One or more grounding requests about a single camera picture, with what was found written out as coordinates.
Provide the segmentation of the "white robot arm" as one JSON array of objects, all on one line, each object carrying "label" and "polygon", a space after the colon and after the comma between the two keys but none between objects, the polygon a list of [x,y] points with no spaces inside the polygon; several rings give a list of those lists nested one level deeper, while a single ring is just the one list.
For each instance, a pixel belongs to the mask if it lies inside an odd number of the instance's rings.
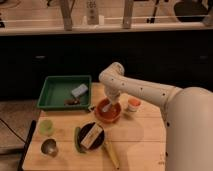
[{"label": "white robot arm", "polygon": [[124,72],[122,64],[113,62],[99,74],[99,81],[112,104],[127,93],[161,110],[165,171],[213,171],[213,92],[128,78]]}]

